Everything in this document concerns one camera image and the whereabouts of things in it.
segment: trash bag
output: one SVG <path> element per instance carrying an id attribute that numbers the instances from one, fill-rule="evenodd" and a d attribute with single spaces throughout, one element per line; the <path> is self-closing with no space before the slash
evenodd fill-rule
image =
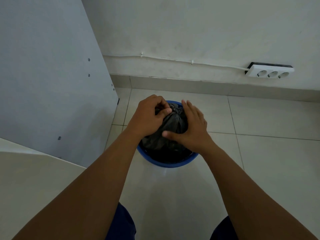
<path id="1" fill-rule="evenodd" d="M 190 156 L 192 152 L 176 141 L 168 140 L 162 136 L 163 131 L 172 131 L 178 134 L 188 129 L 186 113 L 182 106 L 169 103 L 172 112 L 167 115 L 159 129 L 152 135 L 144 137 L 139 145 L 153 159 L 162 163 L 178 163 Z M 161 109 L 156 108 L 157 115 Z"/>

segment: person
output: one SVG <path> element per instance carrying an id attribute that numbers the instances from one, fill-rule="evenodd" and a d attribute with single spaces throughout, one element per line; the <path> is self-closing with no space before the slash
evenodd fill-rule
<path id="1" fill-rule="evenodd" d="M 197 107 L 183 100 L 182 105 L 188 130 L 184 134 L 164 131 L 162 136 L 199 153 L 217 181 L 228 217 L 211 239 L 317 239 L 214 143 Z M 155 107 L 162 108 L 157 115 Z M 127 128 L 112 145 L 13 239 L 112 239 L 111 235 L 134 239 L 134 223 L 118 202 L 137 145 L 157 131 L 170 112 L 161 96 L 140 101 Z"/>

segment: white cable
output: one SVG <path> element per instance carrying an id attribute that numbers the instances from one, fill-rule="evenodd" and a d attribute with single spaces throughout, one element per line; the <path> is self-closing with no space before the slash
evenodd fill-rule
<path id="1" fill-rule="evenodd" d="M 143 52 L 141 52 L 140 55 L 112 55 L 112 54 L 104 54 L 104 56 L 109 56 L 109 57 L 145 57 L 145 58 L 150 58 L 150 59 L 155 59 L 155 60 L 168 60 L 168 61 L 176 61 L 176 62 L 183 62 L 183 63 L 189 63 L 191 65 L 204 65 L 204 66 L 211 66 L 211 67 L 227 67 L 227 68 L 234 68 L 234 69 L 239 69 L 243 71 L 249 71 L 248 68 L 243 68 L 240 66 L 234 66 L 234 65 L 219 65 L 219 64 L 211 64 L 211 63 L 200 63 L 200 62 L 194 62 L 194 60 L 178 60 L 178 59 L 172 59 L 172 58 L 166 58 L 166 57 L 154 57 L 154 56 L 146 56 L 144 55 Z"/>

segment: blue rim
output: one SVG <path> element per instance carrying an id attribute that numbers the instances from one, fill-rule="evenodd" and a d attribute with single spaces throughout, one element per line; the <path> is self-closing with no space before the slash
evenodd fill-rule
<path id="1" fill-rule="evenodd" d="M 171 101 L 171 100 L 167 100 L 168 103 L 176 103 L 178 104 L 179 107 L 182 106 L 182 103 L 177 102 L 177 101 Z M 146 159 L 147 161 L 149 161 L 150 163 L 157 165 L 159 167 L 163 167 L 163 168 L 177 168 L 177 167 L 181 167 L 184 166 L 188 163 L 190 163 L 193 159 L 195 159 L 199 153 L 195 153 L 193 152 L 189 157 L 187 157 L 187 159 L 185 161 L 179 162 L 179 163 L 173 163 L 173 164 L 169 164 L 169 163 L 162 163 L 162 162 L 158 162 L 153 160 L 149 155 L 147 155 L 144 150 L 138 145 L 137 147 L 138 152 L 142 155 L 142 157 L 144 159 Z"/>

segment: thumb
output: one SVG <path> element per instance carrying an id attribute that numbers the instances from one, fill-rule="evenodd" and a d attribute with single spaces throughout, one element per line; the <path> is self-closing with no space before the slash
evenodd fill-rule
<path id="1" fill-rule="evenodd" d="M 161 110 L 158 114 L 157 114 L 157 117 L 159 119 L 164 119 L 168 114 L 170 114 L 172 112 L 172 109 L 171 108 L 166 108 L 166 109 L 163 109 Z"/>
<path id="2" fill-rule="evenodd" d="M 176 141 L 180 144 L 182 144 L 182 137 L 183 137 L 183 134 L 177 134 L 177 133 L 174 133 L 172 131 L 163 131 L 162 132 L 162 136 L 166 139 L 169 139 L 169 140 L 172 140 L 172 141 Z"/>

